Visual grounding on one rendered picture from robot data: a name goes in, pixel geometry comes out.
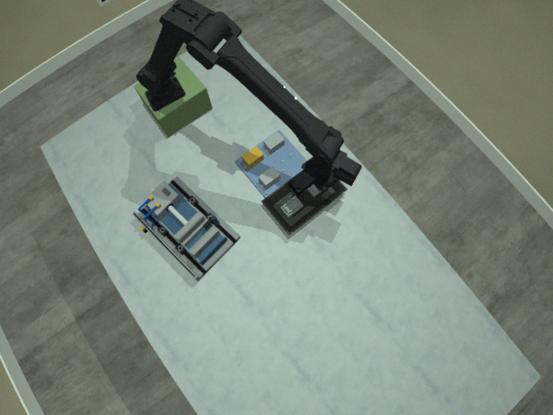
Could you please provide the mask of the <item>brass-yellow rectangular block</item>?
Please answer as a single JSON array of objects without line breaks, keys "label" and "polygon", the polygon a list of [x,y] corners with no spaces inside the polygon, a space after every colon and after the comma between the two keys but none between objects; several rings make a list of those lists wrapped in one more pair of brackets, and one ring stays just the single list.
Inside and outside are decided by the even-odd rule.
[{"label": "brass-yellow rectangular block", "polygon": [[262,160],[264,160],[264,154],[260,151],[260,149],[256,146],[252,150],[248,151],[246,154],[242,156],[243,162],[246,164],[246,166],[251,169],[258,163],[260,163]]}]

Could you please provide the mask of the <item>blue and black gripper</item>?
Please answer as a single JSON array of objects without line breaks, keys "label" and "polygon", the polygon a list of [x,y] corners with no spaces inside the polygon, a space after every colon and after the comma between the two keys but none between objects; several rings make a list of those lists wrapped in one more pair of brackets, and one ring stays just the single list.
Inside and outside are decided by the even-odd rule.
[{"label": "blue and black gripper", "polygon": [[[306,164],[306,163],[304,163],[304,164],[302,165],[302,169],[305,169],[305,164]],[[313,168],[314,168],[314,165],[313,165]],[[332,169],[331,169],[329,172],[327,172],[327,173],[318,172],[315,168],[314,168],[314,170],[315,170],[317,173],[323,174],[323,175],[324,175],[324,174],[327,174],[327,173],[329,173],[329,172],[332,172]],[[329,177],[328,181],[325,182],[324,184],[322,184],[320,187],[318,187],[318,186],[316,185],[316,183],[314,182],[315,187],[316,187],[320,192],[321,192],[322,190],[323,190],[322,192],[327,191],[332,185],[334,185],[336,182],[339,181],[339,179],[333,177],[333,173],[334,173],[334,172],[332,172],[332,173],[330,174],[330,177]]]}]

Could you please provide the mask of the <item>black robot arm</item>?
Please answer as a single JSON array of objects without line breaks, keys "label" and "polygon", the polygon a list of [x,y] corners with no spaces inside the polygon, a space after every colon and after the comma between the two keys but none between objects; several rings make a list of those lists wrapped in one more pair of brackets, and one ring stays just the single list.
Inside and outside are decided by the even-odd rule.
[{"label": "black robot arm", "polygon": [[[295,195],[302,195],[314,182],[318,187],[327,182],[331,169],[333,177],[352,187],[362,166],[340,150],[344,143],[341,133],[309,112],[244,48],[238,39],[242,29],[225,13],[216,13],[194,0],[177,0],[161,16],[162,30],[153,53],[137,74],[137,80],[148,89],[145,95],[152,109],[156,112],[186,95],[174,77],[174,59],[184,42],[187,51],[207,70],[218,65],[234,76],[295,133],[313,156],[305,169],[289,180]],[[215,53],[223,39],[226,43]],[[318,172],[329,173],[319,174],[313,165]]]}]

